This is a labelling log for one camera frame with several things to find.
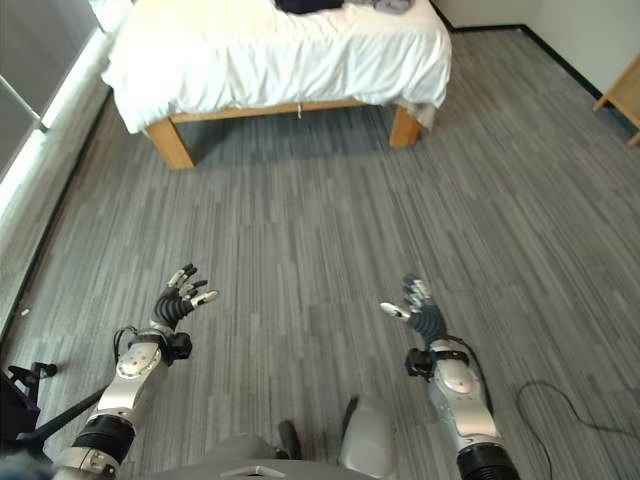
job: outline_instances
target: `striped carpet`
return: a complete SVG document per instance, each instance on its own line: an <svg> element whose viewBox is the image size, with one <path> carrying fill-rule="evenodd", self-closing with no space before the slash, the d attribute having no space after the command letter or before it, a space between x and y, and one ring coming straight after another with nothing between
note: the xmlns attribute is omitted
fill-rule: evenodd
<svg viewBox="0 0 640 480"><path fill-rule="evenodd" d="M54 361L42 420L107 382L111 334L144 325L162 282L197 264L220 299L184 321L172 367L122 478L188 464L284 418L304 455L333 462L354 393L396 425L403 479L457 478L423 383L417 338L385 318L413 271L475 346L523 479L546 478L518 417L547 380L590 421L640 432L640 153L610 112L518 32L455 35L436 128L386 146L393 109L185 125L200 163L170 172L113 104L103 113L3 350ZM557 479L640 478L640 446L589 430L562 398L525 408ZM54 437L68 445L83 419Z"/></svg>

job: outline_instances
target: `robotic arm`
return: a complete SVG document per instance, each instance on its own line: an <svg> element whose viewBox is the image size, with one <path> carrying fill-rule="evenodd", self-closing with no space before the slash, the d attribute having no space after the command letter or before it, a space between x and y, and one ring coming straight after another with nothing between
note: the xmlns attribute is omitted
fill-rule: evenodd
<svg viewBox="0 0 640 480"><path fill-rule="evenodd" d="M425 284L413 275L403 280L409 310L380 304L389 315L408 323L426 349L409 351L405 366L411 376L427 380L427 392L457 450L463 480L518 480L493 420L490 397L481 375L469 367L466 343L447 333L442 311Z"/></svg>
<svg viewBox="0 0 640 480"><path fill-rule="evenodd" d="M150 327L136 331L84 429L56 462L57 480L115 476L169 367L191 354L189 335L175 333L178 322L218 295L215 290L198 293L206 280L186 283L196 271L185 265L167 283Z"/></svg>

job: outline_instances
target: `white comforter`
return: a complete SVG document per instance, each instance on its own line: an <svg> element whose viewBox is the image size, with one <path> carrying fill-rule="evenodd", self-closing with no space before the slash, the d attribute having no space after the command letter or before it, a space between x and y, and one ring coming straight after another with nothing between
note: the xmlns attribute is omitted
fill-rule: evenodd
<svg viewBox="0 0 640 480"><path fill-rule="evenodd" d="M109 58L103 79L135 133L229 107L350 97L438 107L451 44L428 0L399 16L349 3L297 16L273 0L140 0Z"/></svg>

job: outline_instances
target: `dark clothing on bed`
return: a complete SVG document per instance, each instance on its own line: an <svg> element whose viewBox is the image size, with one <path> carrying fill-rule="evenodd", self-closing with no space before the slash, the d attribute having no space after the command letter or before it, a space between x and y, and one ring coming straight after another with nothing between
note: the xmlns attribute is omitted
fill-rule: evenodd
<svg viewBox="0 0 640 480"><path fill-rule="evenodd" d="M371 5L385 13L401 14L409 10L414 0L346 0L358 5ZM318 10L342 7L343 0L276 0L276 5L283 12L312 13Z"/></svg>
<svg viewBox="0 0 640 480"><path fill-rule="evenodd" d="M276 0L276 5L280 10L297 14L340 8L342 4L343 0Z"/></svg>

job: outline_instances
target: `bed leg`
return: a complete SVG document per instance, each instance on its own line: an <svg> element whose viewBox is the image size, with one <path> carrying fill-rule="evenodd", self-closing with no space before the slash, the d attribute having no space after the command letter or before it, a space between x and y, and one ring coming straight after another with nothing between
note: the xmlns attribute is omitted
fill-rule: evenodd
<svg viewBox="0 0 640 480"><path fill-rule="evenodd" d="M193 168L195 166L187 147L185 147L175 124L170 118L154 123L147 128L147 133L169 168L180 169Z"/></svg>
<svg viewBox="0 0 640 480"><path fill-rule="evenodd" d="M416 143L420 133L420 123L411 116L406 108L398 106L393 121L393 131L389 138L392 147L409 147Z"/></svg>
<svg viewBox="0 0 640 480"><path fill-rule="evenodd" d="M629 145L630 147L640 147L640 132L631 137L631 139L627 142L627 145Z"/></svg>
<svg viewBox="0 0 640 480"><path fill-rule="evenodd" d="M605 93L600 97L600 99L596 103L593 104L593 111L597 112L598 110L603 108L607 103L609 103L609 97L607 97L607 94Z"/></svg>

